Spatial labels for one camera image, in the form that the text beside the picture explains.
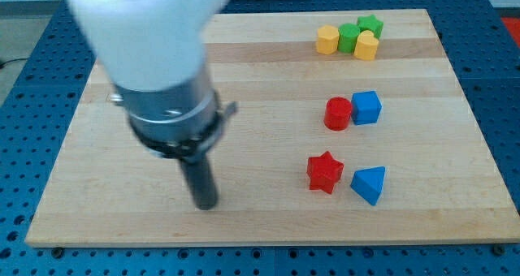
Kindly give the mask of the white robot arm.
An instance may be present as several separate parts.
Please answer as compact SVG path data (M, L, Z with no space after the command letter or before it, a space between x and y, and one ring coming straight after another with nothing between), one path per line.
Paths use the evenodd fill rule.
M202 31L229 0L67 0L101 59L138 140L176 159L194 204L212 209L218 192L209 150L236 113L211 83Z

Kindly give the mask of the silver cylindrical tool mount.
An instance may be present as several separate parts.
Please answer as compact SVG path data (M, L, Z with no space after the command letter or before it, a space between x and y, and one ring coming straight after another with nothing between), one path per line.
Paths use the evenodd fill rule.
M193 77L149 91L115 86L113 101L122 106L138 140L159 157L188 163L201 160L224 134L237 103L223 106L207 65Z

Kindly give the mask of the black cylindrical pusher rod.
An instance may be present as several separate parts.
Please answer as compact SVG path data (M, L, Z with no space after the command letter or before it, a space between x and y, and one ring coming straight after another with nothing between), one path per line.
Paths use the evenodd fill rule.
M180 161L193 203L200 210L213 209L219 200L217 187L206 156L195 162Z

